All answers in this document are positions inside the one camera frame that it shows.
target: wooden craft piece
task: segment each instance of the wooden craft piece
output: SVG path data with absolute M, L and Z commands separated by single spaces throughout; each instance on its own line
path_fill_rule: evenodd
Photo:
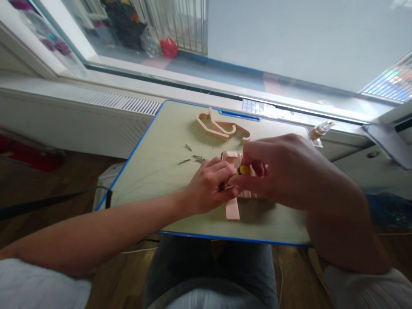
M 240 163 L 242 162 L 243 153 L 237 153 L 236 151 L 224 151 L 222 152 L 222 160 L 229 162 L 235 169 L 238 169 Z M 254 172 L 253 168 L 251 167 L 252 173 L 251 176 L 255 176 L 256 173 Z M 239 194 L 240 198 L 258 198 L 256 193 L 252 193 L 250 191 L 243 191 Z
M 221 141 L 226 142 L 229 139 L 229 135 L 228 134 L 224 134 L 221 133 L 219 131 L 215 131 L 215 130 L 211 130 L 209 129 L 204 122 L 202 121 L 202 119 L 210 119 L 210 114 L 205 114 L 205 113 L 200 113 L 196 115 L 196 120 L 197 122 L 201 125 L 201 127 L 203 128 L 203 131 L 205 132 L 206 135 L 217 138 Z
M 227 161 L 232 165 L 235 169 L 240 166 L 240 162 L 242 162 L 243 154 L 237 153 L 236 151 L 224 151 L 222 152 L 222 160 Z M 252 176 L 255 176 L 255 172 L 252 168 Z M 224 188 L 226 189 L 229 187 L 228 183 L 225 182 Z M 241 194 L 238 195 L 240 198 L 258 198 L 257 194 L 252 193 L 250 191 L 243 191 Z M 236 221 L 240 220 L 239 215 L 239 207 L 237 204 L 237 198 L 234 198 L 226 203 L 226 219 L 229 221 Z
M 210 120 L 210 125 L 212 129 L 209 129 L 202 119 L 207 119 Z M 196 115 L 196 120 L 197 122 L 201 125 L 203 130 L 205 131 L 206 135 L 209 135 L 211 137 L 217 138 L 222 141 L 227 141 L 229 138 L 233 137 L 236 133 L 236 130 L 239 129 L 243 134 L 246 136 L 242 138 L 241 143 L 245 144 L 246 142 L 250 141 L 252 138 L 252 133 L 250 133 L 248 130 L 245 128 L 239 126 L 236 123 L 233 122 L 225 122 L 225 121 L 217 121 L 213 118 L 213 113 L 212 113 L 212 108 L 209 107 L 209 113 L 200 113 Z M 226 131 L 222 126 L 226 127 L 232 127 L 231 131 Z
M 224 151 L 222 152 L 222 160 L 229 162 L 233 167 L 235 167 L 235 160 L 237 159 L 237 152 L 235 151 Z M 224 184 L 226 189 L 229 185 L 227 182 Z M 239 207 L 237 205 L 237 197 L 226 202 L 226 219 L 229 221 L 240 220 Z

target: screw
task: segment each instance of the screw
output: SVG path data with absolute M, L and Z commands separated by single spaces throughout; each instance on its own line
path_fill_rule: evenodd
M 191 160 L 191 159 L 186 159 L 186 160 L 180 161 L 179 164 L 182 164 L 182 163 L 187 162 L 187 161 L 190 161 L 190 160 Z

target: desk surface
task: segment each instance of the desk surface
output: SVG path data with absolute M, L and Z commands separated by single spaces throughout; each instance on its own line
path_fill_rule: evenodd
M 227 142 L 206 136 L 195 116 L 207 113 L 207 107 L 166 101 L 144 137 L 112 185 L 112 207 L 146 200 L 185 187 L 200 164 L 192 155 L 206 158 L 220 156 L 222 151 L 242 151 L 238 133 Z M 288 133 L 309 140 L 305 127 L 270 119 L 253 121 L 220 115 L 215 119 L 234 121 L 252 132 L 252 140 Z M 189 162 L 179 165 L 185 159 Z M 242 239 L 257 242 L 307 245 L 309 236 L 303 212 L 264 200 L 239 199 L 240 221 L 226 220 L 224 205 L 202 215 L 175 222 L 163 233 L 199 236 L 213 239 Z

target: blue handle cutout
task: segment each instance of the blue handle cutout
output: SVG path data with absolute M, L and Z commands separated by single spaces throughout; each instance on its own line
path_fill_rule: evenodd
M 230 112 L 230 111 L 225 111 L 221 109 L 217 109 L 219 111 L 219 114 L 223 116 L 230 116 L 230 117 L 236 117 L 236 118 L 241 118 L 241 119 L 246 119 L 246 120 L 252 120 L 252 121 L 260 121 L 261 119 L 256 116 L 250 116 L 250 115 L 245 115 L 237 112 Z

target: hand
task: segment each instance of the hand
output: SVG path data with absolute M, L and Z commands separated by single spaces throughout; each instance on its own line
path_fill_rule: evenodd
M 186 215 L 209 212 L 237 197 L 242 192 L 238 186 L 219 192 L 219 185 L 235 173 L 233 166 L 218 157 L 205 160 L 189 185 L 182 190 L 181 204 Z
M 258 177 L 236 176 L 230 185 L 291 208 L 353 215 L 365 201 L 354 181 L 295 134 L 247 143 L 242 164 L 252 165 Z

